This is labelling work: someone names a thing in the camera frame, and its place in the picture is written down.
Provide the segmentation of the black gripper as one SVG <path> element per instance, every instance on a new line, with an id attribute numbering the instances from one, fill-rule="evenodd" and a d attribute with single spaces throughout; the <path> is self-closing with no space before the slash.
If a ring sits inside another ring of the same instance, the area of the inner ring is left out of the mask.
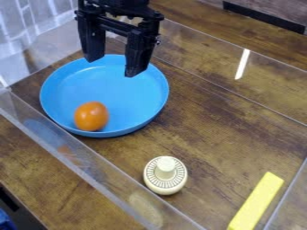
<path id="1" fill-rule="evenodd" d="M 78 0 L 77 21 L 85 58 L 105 57 L 106 31 L 127 36 L 125 75 L 134 77 L 149 68 L 165 15 L 149 7 L 150 0 Z M 115 17 L 141 18 L 138 26 Z"/>

